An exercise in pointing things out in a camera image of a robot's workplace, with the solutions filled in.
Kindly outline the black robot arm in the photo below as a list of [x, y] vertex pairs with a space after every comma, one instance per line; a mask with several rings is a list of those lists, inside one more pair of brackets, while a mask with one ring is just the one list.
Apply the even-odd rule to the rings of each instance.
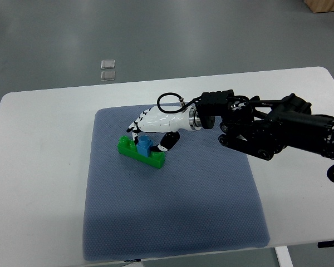
[[[230, 149], [271, 160], [287, 146], [334, 160], [334, 117], [314, 115], [311, 104], [294, 93], [281, 100], [236, 96], [232, 90], [205, 92], [197, 100], [204, 129], [222, 119], [219, 142]], [[327, 171], [334, 183], [334, 164]]]

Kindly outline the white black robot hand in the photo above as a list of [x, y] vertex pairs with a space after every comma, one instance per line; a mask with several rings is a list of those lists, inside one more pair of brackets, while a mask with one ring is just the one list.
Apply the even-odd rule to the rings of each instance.
[[164, 133], [158, 145], [152, 146], [152, 152], [167, 152], [171, 150], [180, 139], [179, 130], [198, 131], [202, 128], [195, 107], [188, 107], [184, 111], [172, 113], [173, 106], [164, 107], [167, 112], [160, 111], [157, 106], [143, 111], [139, 117], [130, 124], [126, 132], [132, 134], [135, 144], [139, 142], [139, 133]]

